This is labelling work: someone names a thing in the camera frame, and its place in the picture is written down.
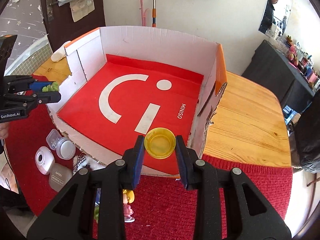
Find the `operator left hand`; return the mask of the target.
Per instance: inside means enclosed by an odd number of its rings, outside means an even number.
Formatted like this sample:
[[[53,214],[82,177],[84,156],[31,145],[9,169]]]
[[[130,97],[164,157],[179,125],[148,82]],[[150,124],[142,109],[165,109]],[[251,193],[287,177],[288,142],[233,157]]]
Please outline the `operator left hand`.
[[[9,134],[9,122],[4,122],[0,124],[0,139],[6,139]]]

